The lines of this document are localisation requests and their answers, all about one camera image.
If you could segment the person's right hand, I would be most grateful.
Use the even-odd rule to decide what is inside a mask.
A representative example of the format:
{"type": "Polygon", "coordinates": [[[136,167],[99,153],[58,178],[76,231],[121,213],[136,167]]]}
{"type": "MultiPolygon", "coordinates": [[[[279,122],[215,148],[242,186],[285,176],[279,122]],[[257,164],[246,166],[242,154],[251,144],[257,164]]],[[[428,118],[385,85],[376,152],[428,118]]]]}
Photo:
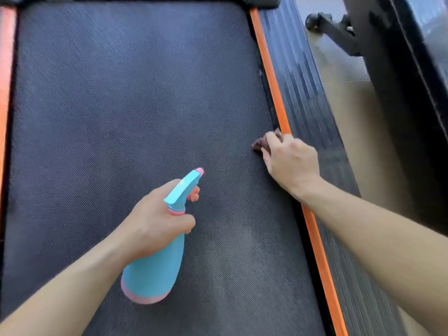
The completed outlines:
{"type": "Polygon", "coordinates": [[[265,135],[271,150],[277,154],[277,174],[271,177],[296,200],[306,204],[322,181],[317,151],[291,134],[283,134],[282,142],[273,131],[265,135]]]}

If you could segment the person's left hand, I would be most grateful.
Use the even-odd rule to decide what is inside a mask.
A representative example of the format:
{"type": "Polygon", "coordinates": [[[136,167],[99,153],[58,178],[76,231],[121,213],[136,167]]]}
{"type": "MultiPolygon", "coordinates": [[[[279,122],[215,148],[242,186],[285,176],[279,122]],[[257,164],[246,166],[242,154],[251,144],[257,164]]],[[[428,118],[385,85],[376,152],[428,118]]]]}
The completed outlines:
{"type": "Polygon", "coordinates": [[[171,180],[143,197],[114,231],[126,264],[155,254],[179,236],[164,199],[180,181],[171,180]]]}

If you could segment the brown cleaning cloth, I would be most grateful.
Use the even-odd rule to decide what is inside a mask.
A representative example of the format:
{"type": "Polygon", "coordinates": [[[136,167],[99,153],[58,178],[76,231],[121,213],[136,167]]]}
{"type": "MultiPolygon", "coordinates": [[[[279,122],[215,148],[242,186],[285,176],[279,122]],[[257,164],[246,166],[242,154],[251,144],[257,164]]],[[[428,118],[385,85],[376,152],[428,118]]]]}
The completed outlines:
{"type": "MultiPolygon", "coordinates": [[[[276,129],[273,133],[277,136],[279,141],[283,141],[283,133],[280,129],[276,129]]],[[[263,152],[263,150],[265,150],[269,155],[271,155],[271,148],[268,144],[266,135],[255,140],[251,146],[251,149],[252,151],[260,154],[263,152]]]]}

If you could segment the blue pink spray bottle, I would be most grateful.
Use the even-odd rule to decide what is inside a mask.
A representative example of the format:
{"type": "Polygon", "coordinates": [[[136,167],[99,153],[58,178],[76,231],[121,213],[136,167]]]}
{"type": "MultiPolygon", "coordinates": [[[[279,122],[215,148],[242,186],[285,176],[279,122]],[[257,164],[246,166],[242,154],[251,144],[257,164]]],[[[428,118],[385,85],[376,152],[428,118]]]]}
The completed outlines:
{"type": "MultiPolygon", "coordinates": [[[[186,202],[193,193],[203,168],[188,173],[165,197],[164,203],[173,216],[182,216],[186,202]]],[[[161,251],[127,265],[121,277],[121,289],[132,302],[142,305],[155,304],[163,300],[173,288],[181,268],[185,235],[180,234],[161,251]]]]}

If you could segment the person's right forearm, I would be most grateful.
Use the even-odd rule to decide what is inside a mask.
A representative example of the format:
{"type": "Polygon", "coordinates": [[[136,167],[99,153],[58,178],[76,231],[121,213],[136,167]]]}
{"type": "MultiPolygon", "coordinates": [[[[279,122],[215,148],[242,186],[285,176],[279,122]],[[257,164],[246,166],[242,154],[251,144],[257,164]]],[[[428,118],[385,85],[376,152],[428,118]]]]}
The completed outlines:
{"type": "Polygon", "coordinates": [[[448,336],[448,237],[314,178],[296,195],[378,285],[434,336],[448,336]]]}

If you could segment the person's left forearm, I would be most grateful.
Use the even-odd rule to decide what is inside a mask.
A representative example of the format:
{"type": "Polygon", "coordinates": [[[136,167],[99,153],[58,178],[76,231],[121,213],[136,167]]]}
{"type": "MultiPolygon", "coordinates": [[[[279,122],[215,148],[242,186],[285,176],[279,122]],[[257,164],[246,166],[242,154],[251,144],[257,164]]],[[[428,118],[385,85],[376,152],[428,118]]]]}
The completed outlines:
{"type": "Polygon", "coordinates": [[[129,244],[113,232],[0,323],[0,336],[81,336],[130,259],[129,244]]]}

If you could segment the black orange treadmill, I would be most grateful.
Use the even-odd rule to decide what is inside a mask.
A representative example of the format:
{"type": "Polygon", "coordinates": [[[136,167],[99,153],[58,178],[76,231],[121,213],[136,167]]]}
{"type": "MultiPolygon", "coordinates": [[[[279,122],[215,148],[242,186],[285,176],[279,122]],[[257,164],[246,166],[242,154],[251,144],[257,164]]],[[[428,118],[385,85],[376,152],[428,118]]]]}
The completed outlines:
{"type": "Polygon", "coordinates": [[[2,0],[0,320],[202,167],[171,292],[117,279],[83,336],[406,336],[396,307],[251,145],[278,127],[359,195],[295,0],[2,0]]]}

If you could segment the black treadmill upright frame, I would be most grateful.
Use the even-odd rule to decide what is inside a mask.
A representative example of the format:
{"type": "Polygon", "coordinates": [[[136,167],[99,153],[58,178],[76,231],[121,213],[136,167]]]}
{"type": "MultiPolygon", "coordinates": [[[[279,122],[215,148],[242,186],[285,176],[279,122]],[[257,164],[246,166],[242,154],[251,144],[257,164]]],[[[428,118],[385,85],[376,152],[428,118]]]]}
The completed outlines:
{"type": "Polygon", "coordinates": [[[415,211],[448,236],[448,0],[343,0],[307,15],[349,56],[362,57],[406,175],[415,211]]]}

